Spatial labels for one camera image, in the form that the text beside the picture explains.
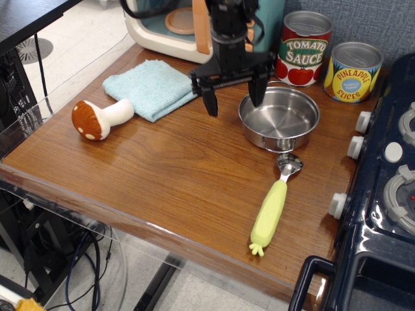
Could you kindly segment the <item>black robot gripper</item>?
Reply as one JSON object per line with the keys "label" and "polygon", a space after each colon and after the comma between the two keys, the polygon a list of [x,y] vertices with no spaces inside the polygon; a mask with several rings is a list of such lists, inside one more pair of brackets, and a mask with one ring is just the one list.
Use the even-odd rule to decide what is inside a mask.
{"label": "black robot gripper", "polygon": [[215,89],[248,82],[252,104],[263,102],[267,83],[273,71],[272,52],[248,52],[245,35],[211,35],[213,54],[204,64],[189,73],[193,93],[200,96],[209,115],[218,115]]}

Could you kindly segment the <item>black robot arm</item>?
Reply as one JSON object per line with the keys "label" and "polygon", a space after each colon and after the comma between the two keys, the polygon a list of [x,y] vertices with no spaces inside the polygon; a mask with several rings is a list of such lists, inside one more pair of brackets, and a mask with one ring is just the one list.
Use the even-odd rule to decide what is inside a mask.
{"label": "black robot arm", "polygon": [[[256,16],[258,1],[121,1],[126,26],[142,47],[196,62],[189,76],[193,93],[203,98],[207,112],[218,113],[215,90],[243,82],[255,106],[262,103],[275,56],[246,50],[263,40],[265,28]],[[167,17],[189,8],[191,38],[169,30]]]}

